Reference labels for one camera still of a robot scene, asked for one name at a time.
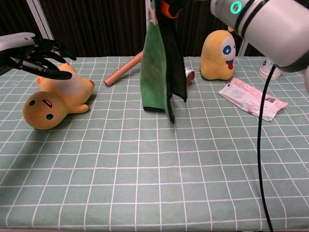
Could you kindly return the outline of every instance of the dark curtain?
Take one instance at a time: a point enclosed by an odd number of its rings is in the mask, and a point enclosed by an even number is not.
[[[132,56],[143,49],[145,0],[41,0],[41,5],[55,40],[78,57]]]
[[[0,36],[19,32],[33,32],[41,37],[26,0],[0,0]],[[0,67],[0,75],[10,67]]]
[[[206,37],[215,30],[227,30],[227,25],[214,17],[210,1],[196,1],[181,11],[175,20],[184,56],[200,56]],[[236,43],[236,54],[240,49],[241,37],[232,32]]]
[[[295,0],[295,1],[297,1],[298,3],[302,4],[303,6],[309,9],[309,0]],[[245,56],[263,57],[264,55],[260,53],[258,50],[256,50],[252,45],[249,44],[245,52]]]

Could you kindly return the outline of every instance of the black cable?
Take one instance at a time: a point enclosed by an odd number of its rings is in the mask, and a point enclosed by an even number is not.
[[[265,86],[264,86],[264,90],[263,90],[263,94],[262,94],[262,99],[261,99],[259,126],[258,126],[258,133],[257,133],[257,166],[258,166],[258,170],[259,170],[260,190],[261,190],[261,197],[262,197],[262,202],[263,202],[263,207],[264,207],[267,223],[268,223],[268,226],[269,226],[269,229],[270,229],[271,232],[273,232],[274,230],[272,228],[270,217],[269,217],[267,206],[266,206],[266,201],[265,201],[265,196],[264,196],[264,189],[263,189],[263,179],[262,179],[262,168],[261,168],[261,130],[262,130],[263,109],[264,109],[264,101],[265,101],[265,97],[266,97],[266,92],[267,92],[267,88],[268,88],[269,82],[271,80],[271,77],[272,77],[275,69],[276,69],[276,67],[273,65],[271,70],[270,70],[270,73],[268,75],[268,78],[266,80]]]

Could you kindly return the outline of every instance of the plush toy eye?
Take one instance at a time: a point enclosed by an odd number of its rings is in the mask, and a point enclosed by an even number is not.
[[[34,105],[34,104],[35,104],[35,100],[32,100],[32,101],[29,102],[29,105],[31,105],[31,106]]]
[[[46,115],[46,119],[47,120],[52,120],[54,118],[54,115],[53,114],[47,114]]]

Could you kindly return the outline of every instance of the white plastic package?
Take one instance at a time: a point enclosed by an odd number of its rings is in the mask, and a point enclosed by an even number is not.
[[[230,84],[219,91],[219,94],[240,109],[259,117],[262,99],[261,91],[237,78],[233,78]],[[287,106],[286,102],[282,102],[267,94],[264,103],[263,119],[271,121],[276,113],[285,106]]]

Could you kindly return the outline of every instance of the green checkered tablecloth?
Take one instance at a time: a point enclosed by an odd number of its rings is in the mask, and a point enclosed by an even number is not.
[[[131,57],[78,58],[95,84],[91,111],[52,130],[33,130],[22,107],[35,76],[0,77],[0,228],[71,231],[267,230],[256,159],[257,117],[218,94],[199,58],[188,101],[173,99],[176,124],[145,112],[140,66],[111,87]],[[238,57],[234,76],[257,89],[264,58]],[[309,94],[302,73],[283,73],[269,94],[288,103],[263,122],[262,162],[275,229],[309,228]]]

